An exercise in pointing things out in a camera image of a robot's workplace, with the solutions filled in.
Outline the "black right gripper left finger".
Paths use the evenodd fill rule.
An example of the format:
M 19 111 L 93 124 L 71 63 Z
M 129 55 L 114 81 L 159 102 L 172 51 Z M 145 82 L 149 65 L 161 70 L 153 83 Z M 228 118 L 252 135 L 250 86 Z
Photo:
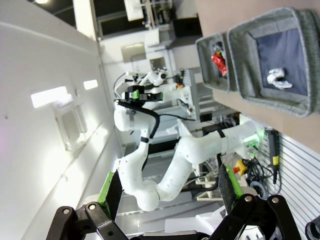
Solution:
M 126 240 L 115 223 L 123 193 L 118 171 L 109 172 L 98 194 L 80 208 L 59 207 L 48 230 L 47 240 L 83 240 L 87 234 L 97 233 L 102 240 Z

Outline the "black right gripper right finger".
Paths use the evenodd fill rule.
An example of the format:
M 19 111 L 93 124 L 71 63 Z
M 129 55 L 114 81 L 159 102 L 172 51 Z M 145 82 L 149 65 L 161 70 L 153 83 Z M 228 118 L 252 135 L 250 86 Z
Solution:
M 266 200 L 244 193 L 232 168 L 222 164 L 218 188 L 226 216 L 211 235 L 212 240 L 238 240 L 247 226 L 255 226 L 265 240 L 300 240 L 301 236 L 290 208 L 282 195 Z

